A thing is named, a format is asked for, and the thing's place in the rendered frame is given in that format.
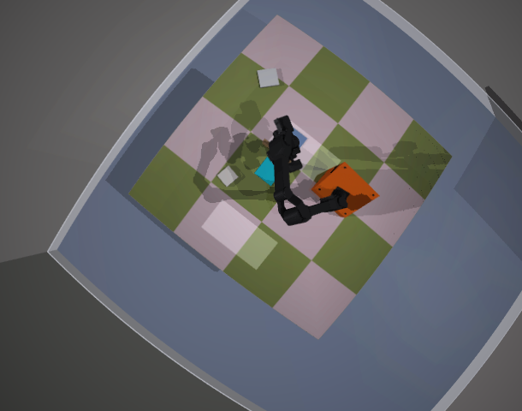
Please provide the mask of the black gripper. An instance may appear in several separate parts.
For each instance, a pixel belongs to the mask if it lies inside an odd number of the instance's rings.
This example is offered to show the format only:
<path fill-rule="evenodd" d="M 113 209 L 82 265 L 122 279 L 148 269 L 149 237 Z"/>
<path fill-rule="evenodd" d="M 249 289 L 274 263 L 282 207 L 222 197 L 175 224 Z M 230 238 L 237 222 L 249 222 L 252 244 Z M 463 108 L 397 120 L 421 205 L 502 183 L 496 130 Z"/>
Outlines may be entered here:
<path fill-rule="evenodd" d="M 274 131 L 273 136 L 276 137 L 278 134 L 279 134 L 279 132 L 278 132 L 278 129 L 277 129 L 276 131 Z M 302 167 L 303 167 L 301 162 L 300 162 L 300 160 L 297 159 L 297 160 L 294 161 L 294 158 L 297 158 L 296 154 L 293 155 L 293 156 L 290 155 L 289 160 L 288 160 L 288 162 L 292 162 L 292 163 L 289 164 L 289 172 L 290 173 L 292 173 L 292 172 L 294 172 L 294 171 L 296 171 L 298 169 L 301 170 Z"/>

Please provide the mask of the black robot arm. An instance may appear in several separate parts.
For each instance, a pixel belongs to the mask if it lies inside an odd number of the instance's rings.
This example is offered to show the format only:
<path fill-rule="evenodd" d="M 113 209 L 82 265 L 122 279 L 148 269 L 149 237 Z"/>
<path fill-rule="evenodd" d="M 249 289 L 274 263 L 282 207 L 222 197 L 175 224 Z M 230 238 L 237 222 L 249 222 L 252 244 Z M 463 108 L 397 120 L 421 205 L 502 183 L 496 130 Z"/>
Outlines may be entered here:
<path fill-rule="evenodd" d="M 288 226 L 306 223 L 311 216 L 322 212 L 338 211 L 347 208 L 349 192 L 337 187 L 330 196 L 320 199 L 316 205 L 305 205 L 290 189 L 289 157 L 300 153 L 300 141 L 293 134 L 294 128 L 288 116 L 275 119 L 279 134 L 269 143 L 267 155 L 274 164 L 275 192 L 274 199 L 278 205 L 278 212 Z M 291 154 L 290 154 L 291 153 Z M 284 200 L 288 200 L 295 207 L 286 209 Z"/>

